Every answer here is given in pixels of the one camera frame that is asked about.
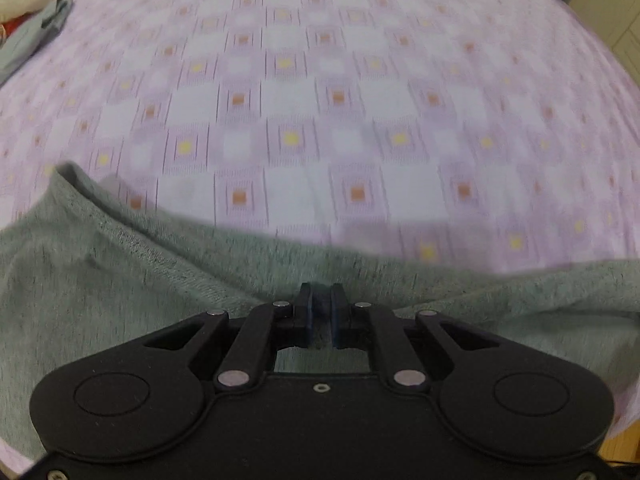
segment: gray sweater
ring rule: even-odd
[[[640,265],[511,278],[427,267],[203,226],[118,202],[64,165],[0,232],[0,435],[43,453],[28,402],[54,368],[212,307],[242,316],[301,282],[342,283],[402,316],[434,308],[582,364],[615,390],[640,370]],[[279,368],[366,369],[356,352],[288,351]]]

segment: green fabric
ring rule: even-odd
[[[212,307],[232,316],[341,282],[356,301],[450,316],[569,358],[622,388],[640,368],[640,266],[496,278],[303,246],[127,208],[65,165],[0,233],[0,435],[37,458],[30,393],[67,362]],[[363,369],[357,352],[289,351],[287,370]]]

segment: pink patterned sheet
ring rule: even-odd
[[[640,91],[559,0],[75,1],[0,89],[0,226],[74,160],[136,209],[430,264],[638,256]]]

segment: screw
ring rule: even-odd
[[[324,383],[318,383],[314,385],[314,391],[317,394],[325,394],[327,393],[329,390],[331,389],[331,386],[329,386],[328,384],[324,384]]]
[[[426,380],[420,370],[400,370],[394,374],[394,381],[401,386],[420,386]]]
[[[218,376],[218,382],[228,386],[229,388],[244,386],[250,379],[251,377],[249,377],[249,374],[242,370],[227,370]]]
[[[62,471],[54,469],[47,474],[47,480],[69,480],[69,478]]]

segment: checkered pattern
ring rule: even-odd
[[[132,208],[310,243],[632,256],[639,103],[557,0],[76,0],[0,91],[0,224],[70,159]]]

